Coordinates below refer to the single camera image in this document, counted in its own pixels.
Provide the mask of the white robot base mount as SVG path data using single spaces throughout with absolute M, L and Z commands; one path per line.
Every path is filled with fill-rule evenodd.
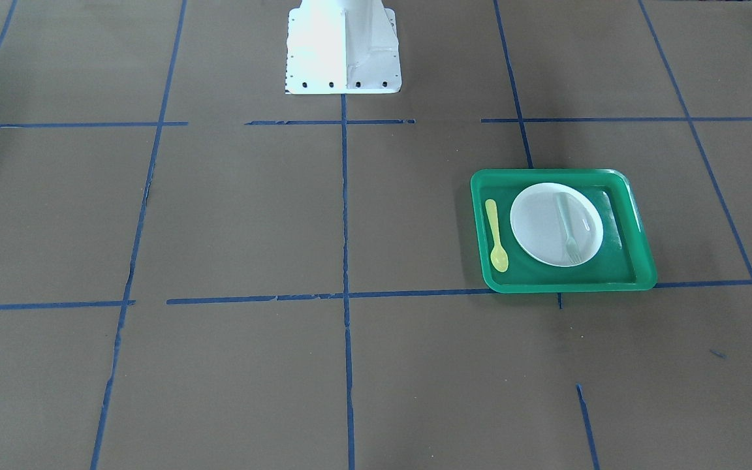
M 302 1 L 287 27 L 286 93 L 400 92 L 396 15 L 382 1 Z

